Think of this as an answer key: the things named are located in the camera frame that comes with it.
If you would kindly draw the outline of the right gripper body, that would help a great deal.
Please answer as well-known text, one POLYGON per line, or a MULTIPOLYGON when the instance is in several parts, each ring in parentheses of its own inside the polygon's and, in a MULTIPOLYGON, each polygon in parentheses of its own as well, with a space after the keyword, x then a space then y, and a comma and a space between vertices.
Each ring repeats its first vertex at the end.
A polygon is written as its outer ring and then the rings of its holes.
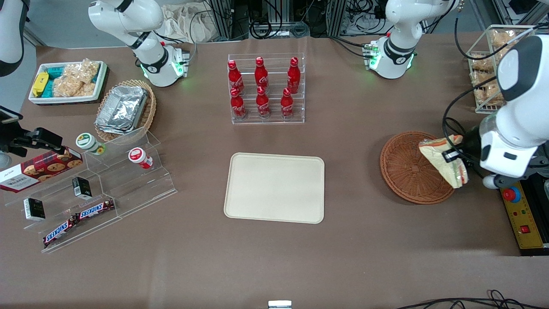
POLYGON ((0 168, 7 168, 12 163, 10 153, 19 157, 27 155, 27 149, 17 146, 13 141, 25 134, 21 127, 0 127, 0 168))

